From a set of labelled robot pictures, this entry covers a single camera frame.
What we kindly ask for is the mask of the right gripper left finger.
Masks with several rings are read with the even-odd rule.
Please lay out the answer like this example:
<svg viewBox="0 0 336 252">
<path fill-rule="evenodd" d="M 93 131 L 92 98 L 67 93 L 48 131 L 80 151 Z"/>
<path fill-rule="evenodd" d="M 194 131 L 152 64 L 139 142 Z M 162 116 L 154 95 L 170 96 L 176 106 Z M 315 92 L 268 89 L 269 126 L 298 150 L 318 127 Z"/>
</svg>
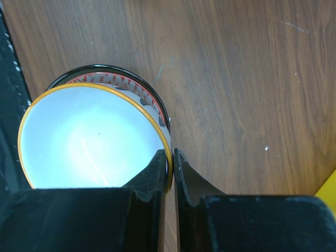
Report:
<svg viewBox="0 0 336 252">
<path fill-rule="evenodd" d="M 162 251 L 166 156 L 118 188 L 29 190 L 1 208 L 1 251 Z"/>
</svg>

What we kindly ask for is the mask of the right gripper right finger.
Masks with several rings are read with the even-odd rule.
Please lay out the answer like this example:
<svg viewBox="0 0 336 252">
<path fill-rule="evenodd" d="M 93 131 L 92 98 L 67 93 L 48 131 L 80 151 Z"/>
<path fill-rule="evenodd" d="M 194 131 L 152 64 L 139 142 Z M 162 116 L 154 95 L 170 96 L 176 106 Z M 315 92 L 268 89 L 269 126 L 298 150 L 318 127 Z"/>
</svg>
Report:
<svg viewBox="0 0 336 252">
<path fill-rule="evenodd" d="M 335 251 L 335 217 L 303 195 L 228 195 L 174 151 L 179 251 Z"/>
</svg>

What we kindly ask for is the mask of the brown bowl white inside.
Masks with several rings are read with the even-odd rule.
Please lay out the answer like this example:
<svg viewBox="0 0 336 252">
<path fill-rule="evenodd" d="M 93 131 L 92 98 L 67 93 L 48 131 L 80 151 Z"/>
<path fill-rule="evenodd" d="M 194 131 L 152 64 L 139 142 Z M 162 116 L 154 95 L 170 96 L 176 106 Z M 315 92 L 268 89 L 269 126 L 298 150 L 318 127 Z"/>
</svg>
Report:
<svg viewBox="0 0 336 252">
<path fill-rule="evenodd" d="M 154 97 L 114 85 L 70 83 L 41 94 L 24 113 L 19 161 L 33 189 L 121 187 L 163 151 L 172 184 L 169 125 Z"/>
</svg>

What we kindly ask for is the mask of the red patterned bowl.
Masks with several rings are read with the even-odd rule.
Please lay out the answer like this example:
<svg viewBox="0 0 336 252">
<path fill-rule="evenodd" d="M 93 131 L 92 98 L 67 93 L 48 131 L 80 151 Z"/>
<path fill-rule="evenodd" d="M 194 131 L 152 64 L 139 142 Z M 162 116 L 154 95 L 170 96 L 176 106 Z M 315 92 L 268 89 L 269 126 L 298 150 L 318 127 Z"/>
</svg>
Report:
<svg viewBox="0 0 336 252">
<path fill-rule="evenodd" d="M 119 90 L 131 91 L 149 104 L 163 119 L 170 131 L 169 116 L 167 110 L 155 90 L 144 80 L 130 78 L 125 75 L 107 71 L 83 73 L 72 77 L 66 83 L 87 82 L 97 83 L 106 86 L 116 86 Z"/>
</svg>

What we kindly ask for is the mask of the black bowl beige inside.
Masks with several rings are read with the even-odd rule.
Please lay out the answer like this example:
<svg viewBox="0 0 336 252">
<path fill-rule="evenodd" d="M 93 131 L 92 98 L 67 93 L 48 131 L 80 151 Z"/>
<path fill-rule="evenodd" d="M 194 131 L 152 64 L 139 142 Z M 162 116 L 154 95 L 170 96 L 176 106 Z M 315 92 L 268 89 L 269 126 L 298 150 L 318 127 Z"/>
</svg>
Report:
<svg viewBox="0 0 336 252">
<path fill-rule="evenodd" d="M 144 79 L 126 69 L 100 64 L 78 67 L 57 78 L 47 89 L 76 82 L 97 83 L 131 91 L 152 106 L 166 127 L 171 128 L 168 112 L 158 93 Z"/>
</svg>

